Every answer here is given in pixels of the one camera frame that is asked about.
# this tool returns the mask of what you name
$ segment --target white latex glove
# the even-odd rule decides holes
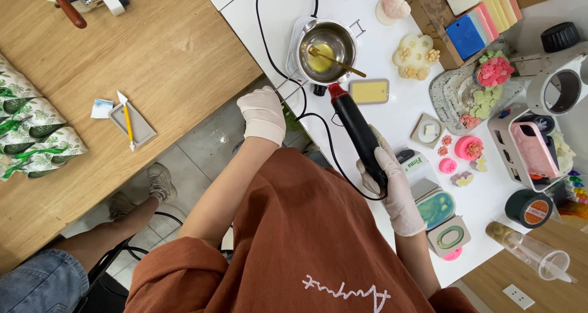
[[[245,138],[256,136],[282,146],[286,135],[286,120],[282,105],[273,88],[265,86],[239,98],[237,106],[245,118]]]
[[[413,236],[427,228],[419,210],[416,208],[415,199],[410,193],[410,184],[406,178],[404,169],[396,159],[392,148],[386,142],[386,139],[378,132],[374,126],[369,125],[371,131],[376,135],[380,144],[374,151],[378,164],[388,177],[388,196],[382,200],[382,204],[390,215],[390,223],[394,232],[401,236]],[[364,187],[376,195],[383,195],[384,190],[370,174],[366,172],[364,163],[358,160],[356,163],[357,170],[362,174]]]

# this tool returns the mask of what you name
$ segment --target orange label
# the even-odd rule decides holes
[[[525,221],[529,225],[536,225],[548,216],[549,205],[546,201],[534,201],[525,211]]]

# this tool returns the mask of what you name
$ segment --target brown t-shirt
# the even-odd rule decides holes
[[[293,148],[255,175],[233,234],[231,264],[195,238],[151,251],[125,312],[477,312],[458,288],[427,300],[364,198]]]

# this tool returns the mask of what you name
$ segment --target gold spoon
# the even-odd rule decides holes
[[[308,53],[311,54],[311,55],[313,55],[313,56],[315,56],[315,57],[317,57],[317,56],[324,57],[324,58],[328,59],[329,61],[332,61],[335,64],[341,66],[342,68],[345,68],[346,70],[349,70],[349,71],[357,74],[358,76],[361,76],[361,77],[366,77],[367,76],[364,73],[359,72],[355,68],[352,68],[351,66],[345,65],[344,63],[338,62],[338,61],[334,60],[333,58],[329,58],[329,57],[321,54],[320,53],[320,50],[317,47],[315,47],[315,46],[311,46],[311,48],[308,50]]]

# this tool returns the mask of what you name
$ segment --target blue soap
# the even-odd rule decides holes
[[[462,59],[468,58],[486,46],[469,15],[462,16],[445,31]]]
[[[482,28],[481,26],[480,18],[478,17],[476,11],[471,11],[470,13],[468,13],[468,16],[470,16],[470,19],[472,20],[474,26],[476,27],[476,30],[478,31],[478,34],[480,34],[482,41],[484,41],[484,46],[489,46],[490,40],[488,39],[488,36],[486,36],[484,28]]]

